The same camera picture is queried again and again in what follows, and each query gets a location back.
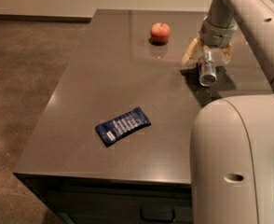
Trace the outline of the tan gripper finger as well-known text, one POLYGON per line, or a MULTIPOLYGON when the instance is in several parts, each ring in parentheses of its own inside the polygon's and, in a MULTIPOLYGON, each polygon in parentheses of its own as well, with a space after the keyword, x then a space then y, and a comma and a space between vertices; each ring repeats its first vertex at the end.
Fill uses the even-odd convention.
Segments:
POLYGON ((203 54, 204 44, 199 37, 196 37, 189 44, 183 58, 181 60, 182 66, 189 66, 192 62, 196 62, 203 54))
POLYGON ((224 64, 229 64, 231 61, 231 54, 232 54, 232 44, 228 43, 223 47, 218 49, 220 57, 224 64))

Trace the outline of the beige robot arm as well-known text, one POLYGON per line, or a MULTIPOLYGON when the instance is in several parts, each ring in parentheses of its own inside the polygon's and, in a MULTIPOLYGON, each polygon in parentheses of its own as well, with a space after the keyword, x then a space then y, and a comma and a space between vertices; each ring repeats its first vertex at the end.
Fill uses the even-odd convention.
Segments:
MULTIPOLYGON (((238 25, 274 91, 274 4, 213 0, 200 38, 221 48, 238 25)), ((274 224, 274 92, 201 109, 190 141, 194 224, 274 224)))

